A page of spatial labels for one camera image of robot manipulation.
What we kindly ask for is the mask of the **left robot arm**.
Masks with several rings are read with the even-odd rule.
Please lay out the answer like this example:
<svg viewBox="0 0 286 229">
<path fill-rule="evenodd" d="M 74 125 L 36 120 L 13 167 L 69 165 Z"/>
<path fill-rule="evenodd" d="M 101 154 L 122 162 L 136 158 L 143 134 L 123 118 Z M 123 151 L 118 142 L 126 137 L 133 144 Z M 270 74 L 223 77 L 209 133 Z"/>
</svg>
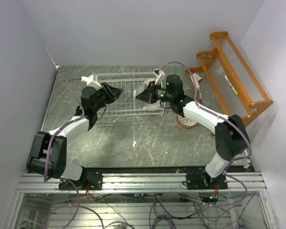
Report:
<svg viewBox="0 0 286 229">
<path fill-rule="evenodd" d="M 91 130 L 98 118 L 98 111 L 117 101 L 123 89 L 102 82 L 96 86 L 86 86 L 76 100 L 79 106 L 74 116 L 62 126 L 49 132 L 35 134 L 26 169 L 29 173 L 43 176 L 45 182 L 51 178 L 62 179 L 76 189 L 87 186 L 85 168 L 67 163 L 67 146 L 81 134 Z"/>
</svg>

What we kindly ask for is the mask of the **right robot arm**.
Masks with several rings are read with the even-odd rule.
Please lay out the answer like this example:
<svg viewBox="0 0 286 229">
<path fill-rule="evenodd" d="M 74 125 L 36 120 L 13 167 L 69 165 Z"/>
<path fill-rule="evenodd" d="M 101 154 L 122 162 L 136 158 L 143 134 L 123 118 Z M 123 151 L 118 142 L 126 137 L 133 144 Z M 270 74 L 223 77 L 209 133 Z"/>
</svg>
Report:
<svg viewBox="0 0 286 229">
<path fill-rule="evenodd" d="M 174 113 L 196 121 L 215 134 L 216 153 L 200 178 L 204 188 L 215 186 L 217 178 L 238 159 L 238 155 L 251 151 L 242 118 L 236 114 L 227 116 L 217 113 L 187 96 L 178 75 L 169 75 L 165 88 L 156 80 L 145 81 L 135 89 L 134 97 L 147 104 L 169 103 Z"/>
</svg>

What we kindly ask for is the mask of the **grey blue bowl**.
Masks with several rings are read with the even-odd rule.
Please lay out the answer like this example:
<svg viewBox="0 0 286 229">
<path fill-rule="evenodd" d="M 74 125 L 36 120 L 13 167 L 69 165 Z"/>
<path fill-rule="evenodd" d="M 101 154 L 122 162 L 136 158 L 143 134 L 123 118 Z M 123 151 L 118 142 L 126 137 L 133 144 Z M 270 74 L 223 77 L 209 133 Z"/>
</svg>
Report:
<svg viewBox="0 0 286 229">
<path fill-rule="evenodd" d="M 134 99 L 141 100 L 143 98 L 145 91 L 149 85 L 149 80 L 145 80 L 143 83 L 139 84 L 133 92 Z"/>
</svg>

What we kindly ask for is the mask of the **white wire dish rack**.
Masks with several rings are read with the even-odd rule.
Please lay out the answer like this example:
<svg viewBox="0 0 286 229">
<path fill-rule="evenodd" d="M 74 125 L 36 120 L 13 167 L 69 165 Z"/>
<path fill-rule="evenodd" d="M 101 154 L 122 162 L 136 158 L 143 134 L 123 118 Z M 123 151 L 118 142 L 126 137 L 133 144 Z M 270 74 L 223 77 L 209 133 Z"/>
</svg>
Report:
<svg viewBox="0 0 286 229">
<path fill-rule="evenodd" d="M 94 79 L 99 83 L 106 82 L 112 87 L 123 89 L 123 93 L 112 104 L 107 105 L 98 111 L 98 117 L 110 116 L 142 116 L 142 115 L 163 115 L 164 109 L 157 111 L 143 110 L 146 104 L 134 99 L 133 92 L 136 87 L 145 80 L 155 80 L 153 72 L 142 73 L 93 73 Z"/>
</svg>

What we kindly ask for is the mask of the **beige patterned bowl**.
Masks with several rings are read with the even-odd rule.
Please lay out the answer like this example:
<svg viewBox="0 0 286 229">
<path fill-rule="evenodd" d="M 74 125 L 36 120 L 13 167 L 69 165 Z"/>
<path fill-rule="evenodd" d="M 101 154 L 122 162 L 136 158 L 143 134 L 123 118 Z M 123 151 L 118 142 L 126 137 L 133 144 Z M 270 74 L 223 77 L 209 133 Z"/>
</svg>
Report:
<svg viewBox="0 0 286 229">
<path fill-rule="evenodd" d="M 176 122 L 180 128 L 185 129 L 185 130 L 193 129 L 197 124 L 195 120 L 182 117 L 179 114 L 176 115 Z"/>
</svg>

